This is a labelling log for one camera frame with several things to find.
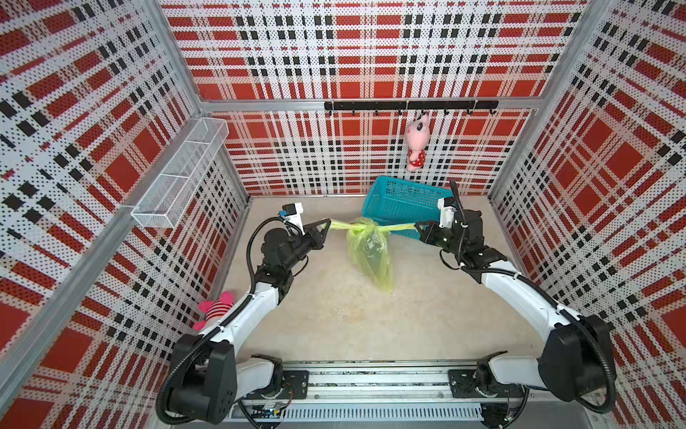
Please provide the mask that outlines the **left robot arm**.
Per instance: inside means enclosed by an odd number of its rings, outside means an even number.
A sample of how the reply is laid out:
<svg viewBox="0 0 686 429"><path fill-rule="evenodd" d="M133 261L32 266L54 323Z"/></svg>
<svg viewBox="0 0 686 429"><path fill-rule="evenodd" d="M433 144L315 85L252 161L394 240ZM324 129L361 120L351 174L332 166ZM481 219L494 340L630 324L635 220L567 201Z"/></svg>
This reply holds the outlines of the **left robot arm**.
<svg viewBox="0 0 686 429"><path fill-rule="evenodd" d="M282 361L253 355L240 362L238 355L262 320L283 302L296 275L294 267L322 250L332 221L298 226L283 216L262 221L276 228L264 234L259 266L248 264L249 289L237 303L197 334L185 334L175 343L170 371L157 393L155 414L166 425L195 420L217 425L232 411L243 408L251 393L278 393L282 387Z"/></svg>

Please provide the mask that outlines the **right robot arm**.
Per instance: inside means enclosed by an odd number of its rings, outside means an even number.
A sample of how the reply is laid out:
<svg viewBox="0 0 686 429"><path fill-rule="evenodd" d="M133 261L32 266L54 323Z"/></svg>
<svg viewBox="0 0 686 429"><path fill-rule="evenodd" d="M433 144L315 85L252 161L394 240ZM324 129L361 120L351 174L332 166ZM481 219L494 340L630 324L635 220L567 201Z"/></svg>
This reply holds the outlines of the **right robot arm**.
<svg viewBox="0 0 686 429"><path fill-rule="evenodd" d="M539 357L496 352L481 359L479 384L519 384L549 391L564 402L607 414L616 405L616 366L610 328L598 316L584 316L552 298L522 275L483 236L478 211L451 210L447 221L414 226L421 242L454 257L453 269L497 294L544 342Z"/></svg>

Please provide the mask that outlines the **green plastic bag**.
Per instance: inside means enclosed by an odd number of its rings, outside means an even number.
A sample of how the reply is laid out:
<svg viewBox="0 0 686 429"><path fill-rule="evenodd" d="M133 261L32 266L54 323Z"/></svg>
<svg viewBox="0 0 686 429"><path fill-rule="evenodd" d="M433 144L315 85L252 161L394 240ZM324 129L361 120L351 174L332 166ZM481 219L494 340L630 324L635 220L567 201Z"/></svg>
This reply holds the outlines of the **green plastic bag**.
<svg viewBox="0 0 686 429"><path fill-rule="evenodd" d="M357 269L380 290L391 292L393 273L389 236L393 232L416 231L413 223L379 225L369 218L358 218L352 223L332 220L330 228L345 231L348 257Z"/></svg>

